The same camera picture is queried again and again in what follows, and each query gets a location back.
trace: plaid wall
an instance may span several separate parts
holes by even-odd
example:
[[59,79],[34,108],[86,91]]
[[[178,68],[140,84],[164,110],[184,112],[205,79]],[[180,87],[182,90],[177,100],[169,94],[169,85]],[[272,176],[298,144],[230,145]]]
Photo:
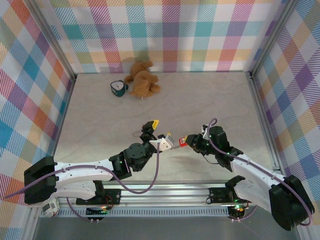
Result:
[[123,73],[243,71],[281,0],[37,2],[76,73]]
[[319,226],[320,0],[298,2],[257,84],[283,167],[302,180]]
[[0,239],[18,238],[24,170],[52,155],[72,82],[22,0],[0,0]]
[[273,31],[274,31],[274,29],[276,27],[277,21],[279,20],[279,18],[281,17],[281,14],[283,13],[283,11],[285,9],[285,6],[286,6],[287,2],[288,2],[288,0],[281,0],[281,3],[280,3],[279,7],[276,10],[276,13],[273,16],[272,21],[271,21],[267,31],[264,34],[264,37],[263,37],[263,39],[262,39],[262,41],[260,43],[260,46],[259,46],[259,48],[257,49],[257,51],[256,51],[256,53],[254,55],[254,58],[253,58],[253,60],[251,62],[251,65],[250,65],[250,67],[248,69],[249,72],[253,71],[253,69],[254,69],[259,57],[261,56],[264,48],[267,45],[268,40],[271,37],[271,34],[273,33]]

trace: teddy bear leg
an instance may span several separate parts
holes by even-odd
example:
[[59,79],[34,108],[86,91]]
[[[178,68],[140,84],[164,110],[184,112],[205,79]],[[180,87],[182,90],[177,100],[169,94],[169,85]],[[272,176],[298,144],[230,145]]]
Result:
[[136,96],[137,94],[134,91],[129,92],[131,96]]
[[161,87],[158,84],[151,83],[150,91],[157,94],[160,92]]
[[159,81],[158,76],[150,74],[149,81],[153,84],[157,83]]
[[147,94],[146,94],[146,97],[150,97],[152,96],[154,93],[152,91],[149,91]]

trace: black bracket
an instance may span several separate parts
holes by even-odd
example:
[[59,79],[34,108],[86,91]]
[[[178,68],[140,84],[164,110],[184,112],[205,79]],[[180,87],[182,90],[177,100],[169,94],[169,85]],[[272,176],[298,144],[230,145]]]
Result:
[[[54,172],[55,165],[57,163],[54,162],[53,156],[43,157],[24,171],[24,186],[31,184],[43,175]],[[56,175],[51,175],[26,189],[24,192],[24,202],[26,204],[37,204],[47,200],[51,194],[57,191],[56,182],[58,180],[59,178]]]
[[209,199],[207,203],[231,203],[233,202],[232,191],[226,187],[211,187],[209,188]]
[[239,211],[237,210],[234,206],[228,206],[228,212],[229,212],[229,219],[242,219],[245,215],[245,211],[246,210],[243,210],[243,211]]
[[104,189],[104,195],[96,195],[91,199],[83,200],[77,198],[76,205],[119,205],[121,200],[121,189]]

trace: teddy bear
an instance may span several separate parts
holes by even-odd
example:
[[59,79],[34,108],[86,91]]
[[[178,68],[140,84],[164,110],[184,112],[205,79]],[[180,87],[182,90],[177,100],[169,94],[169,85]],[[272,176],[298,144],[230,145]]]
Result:
[[148,68],[152,67],[151,61],[135,62],[130,69],[130,75],[124,78],[124,83],[130,84],[133,82],[130,95],[139,98],[150,97],[153,94],[159,93],[161,87],[158,84],[158,77],[152,75]]

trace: cable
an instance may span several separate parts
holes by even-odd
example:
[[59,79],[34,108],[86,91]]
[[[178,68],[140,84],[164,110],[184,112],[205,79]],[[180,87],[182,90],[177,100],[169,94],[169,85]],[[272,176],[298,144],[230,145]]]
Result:
[[205,200],[205,203],[206,203],[206,204],[211,204],[211,199],[212,199],[212,198],[225,197],[226,195],[227,195],[227,194],[225,193],[225,194],[220,194],[220,195],[208,196],[208,197],[206,198],[206,200]]
[[43,179],[47,178],[47,177],[50,177],[54,174],[58,174],[58,173],[61,173],[63,171],[67,171],[67,170],[72,170],[72,169],[80,169],[80,168],[97,168],[97,169],[101,169],[101,170],[105,170],[106,172],[110,173],[114,179],[125,189],[127,190],[128,192],[130,193],[133,193],[133,194],[144,194],[146,192],[148,192],[156,183],[156,180],[157,180],[157,177],[158,177],[158,173],[159,173],[159,155],[160,155],[160,143],[158,142],[157,144],[157,150],[156,150],[156,167],[155,167],[155,174],[154,174],[154,178],[150,184],[150,186],[148,188],[146,188],[145,190],[142,190],[142,191],[135,191],[135,190],[132,190],[130,188],[128,188],[115,174],[113,171],[111,171],[110,169],[104,167],[104,166],[95,166],[95,165],[75,165],[75,166],[68,166],[66,168],[62,168],[62,169],[59,169],[57,171],[53,171],[53,172],[50,172],[42,177],[39,177],[37,180],[33,181],[32,183],[28,184],[27,186],[19,189],[18,191],[16,192],[13,192],[9,195],[6,195],[4,196],[5,199],[8,199],[8,198],[11,198],[15,195],[18,195],[18,194],[22,194],[24,193],[28,188],[31,188],[32,186],[36,185],[37,183],[39,183],[40,181],[42,181]]
[[[207,132],[210,132],[210,128],[215,125],[218,122],[218,120],[216,118],[213,118],[210,123],[208,124],[208,130]],[[273,176],[271,173],[269,173],[268,171],[264,170],[262,167],[252,163],[251,161],[248,161],[246,159],[243,159],[242,157],[233,155],[233,154],[228,154],[225,151],[220,150],[216,145],[214,145],[214,143],[212,142],[211,138],[208,137],[210,144],[212,145],[212,147],[217,150],[219,153],[224,154],[224,155],[228,155],[234,159],[238,159],[246,164],[250,164],[251,166],[255,167],[256,169],[260,170],[261,172],[263,172],[264,174],[268,175],[269,177],[272,177],[273,179],[275,179],[276,181],[278,181],[279,183],[281,183],[283,186],[285,186],[287,189],[289,189],[290,192],[292,192],[292,194],[299,200],[299,202],[302,204],[302,206],[304,207],[305,211],[308,214],[309,217],[309,222],[308,223],[300,223],[301,226],[310,226],[313,224],[313,217],[312,214],[308,208],[308,206],[306,205],[306,203],[304,202],[304,200],[298,195],[298,193],[292,188],[290,187],[288,184],[286,184],[284,181],[282,181],[280,178]]]
[[219,164],[219,163],[217,163],[217,162],[209,162],[208,159],[206,159],[206,157],[203,156],[203,155],[202,155],[202,157],[203,157],[208,163],[210,163],[210,164]]
[[86,220],[86,221],[89,221],[89,222],[91,222],[91,220],[93,220],[93,219],[89,220],[88,218],[86,218],[86,217],[84,217],[84,216],[81,216],[79,213],[77,213],[77,211],[71,206],[71,203],[70,203],[68,197],[66,198],[66,202],[68,203],[69,208],[71,209],[71,211],[72,211],[78,218],[81,218],[81,219]]
[[[111,203],[112,203],[112,206],[109,205],[107,198],[110,198]],[[106,204],[108,205],[108,207],[109,207],[110,209],[112,209],[112,208],[114,207],[114,201],[112,200],[112,198],[111,198],[110,196],[106,196],[106,197],[105,197],[105,200],[106,200]]]

